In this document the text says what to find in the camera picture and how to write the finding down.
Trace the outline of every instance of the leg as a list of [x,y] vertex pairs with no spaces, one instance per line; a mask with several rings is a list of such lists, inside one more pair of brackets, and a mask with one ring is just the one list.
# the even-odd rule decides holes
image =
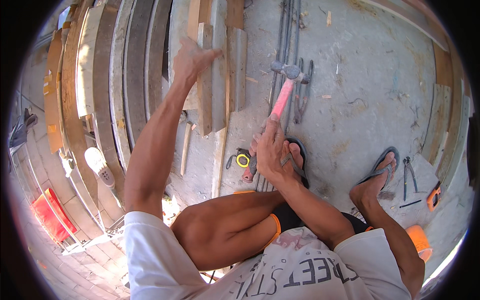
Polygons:
[[[284,144],[302,165],[298,145]],[[291,162],[284,169],[295,173]],[[270,214],[285,203],[280,192],[252,192],[223,196],[191,205],[178,215],[171,229],[199,270],[229,266],[257,254],[277,233]]]
[[[391,164],[392,169],[395,170],[396,161],[393,152],[387,154],[377,169],[384,168],[388,164]],[[360,210],[367,223],[374,228],[383,228],[385,231],[388,244],[400,269],[402,281],[413,299],[421,289],[425,263],[419,258],[407,232],[378,203],[377,195],[385,184],[386,178],[387,172],[384,172],[355,186],[350,191],[350,199]]]

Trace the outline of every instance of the foot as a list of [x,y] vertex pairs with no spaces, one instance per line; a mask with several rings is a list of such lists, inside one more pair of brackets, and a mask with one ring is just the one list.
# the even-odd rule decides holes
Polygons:
[[[378,165],[378,169],[385,168],[388,164],[392,165],[392,177],[395,173],[396,159],[393,152],[387,153],[385,159]],[[388,170],[385,170],[380,175],[373,176],[368,179],[366,182],[362,182],[359,185],[354,186],[350,190],[350,199],[352,200],[355,206],[359,206],[362,199],[377,199],[377,195],[380,193],[380,190],[384,187],[385,182],[388,177]]]
[[[303,157],[300,154],[300,147],[296,143],[290,143],[289,141],[283,141],[283,148],[282,148],[282,159],[287,156],[289,153],[292,153],[293,160],[295,164],[301,168],[303,166]],[[288,160],[287,163],[283,166],[283,170],[287,174],[291,174],[296,181],[301,183],[301,176],[297,173],[293,166],[292,161]]]

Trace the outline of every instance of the white t-shirt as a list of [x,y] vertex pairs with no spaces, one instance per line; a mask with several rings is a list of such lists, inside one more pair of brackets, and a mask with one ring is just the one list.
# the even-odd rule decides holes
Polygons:
[[306,227],[280,234],[263,254],[207,284],[162,220],[125,215],[131,299],[411,299],[383,229],[333,251]]

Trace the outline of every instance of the flip-flop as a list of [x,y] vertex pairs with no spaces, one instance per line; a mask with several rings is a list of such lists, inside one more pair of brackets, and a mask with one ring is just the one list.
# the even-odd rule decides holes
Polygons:
[[382,155],[380,155],[380,157],[377,159],[377,161],[375,162],[375,165],[373,165],[373,169],[370,171],[370,173],[368,173],[367,176],[365,176],[362,180],[360,180],[357,184],[355,185],[359,185],[361,183],[364,183],[365,181],[367,181],[368,179],[372,178],[373,176],[376,176],[376,175],[380,175],[382,174],[383,172],[385,171],[388,171],[388,176],[387,176],[387,180],[385,181],[385,184],[384,186],[382,187],[382,190],[384,189],[384,187],[390,182],[391,178],[392,178],[392,165],[391,164],[388,164],[385,168],[382,168],[382,169],[378,169],[377,170],[377,167],[378,165],[385,159],[385,156],[387,156],[387,154],[389,152],[393,152],[395,154],[395,159],[396,159],[396,166],[395,166],[395,171],[398,169],[398,162],[400,161],[400,154],[398,153],[398,150],[395,148],[395,147],[388,147],[383,153]]
[[288,141],[289,143],[297,144],[300,147],[300,155],[303,158],[303,165],[301,168],[297,166],[297,164],[293,160],[292,153],[288,153],[280,163],[282,164],[282,167],[283,167],[289,160],[291,160],[293,169],[295,170],[295,172],[297,172],[301,176],[301,182],[303,183],[303,186],[308,189],[310,187],[310,184],[308,183],[307,175],[305,174],[305,164],[307,162],[307,149],[305,148],[305,145],[303,145],[301,140],[299,140],[294,136],[285,135],[285,140]]

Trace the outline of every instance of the red cloth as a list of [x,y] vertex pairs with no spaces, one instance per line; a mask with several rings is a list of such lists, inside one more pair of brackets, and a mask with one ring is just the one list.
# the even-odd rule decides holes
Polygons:
[[[47,189],[45,191],[45,195],[47,195],[49,202],[53,205],[55,211],[60,216],[62,221],[65,222],[67,227],[73,233],[75,233],[77,231],[77,228],[73,226],[73,224],[65,215],[65,212],[60,206],[55,192],[52,189]],[[48,233],[48,235],[52,238],[54,242],[59,243],[70,236],[50,209],[50,206],[48,205],[47,201],[45,201],[43,194],[40,195],[38,199],[33,201],[30,209],[35,214],[35,217],[39,221],[40,225],[42,225],[43,229],[45,229],[45,231]]]

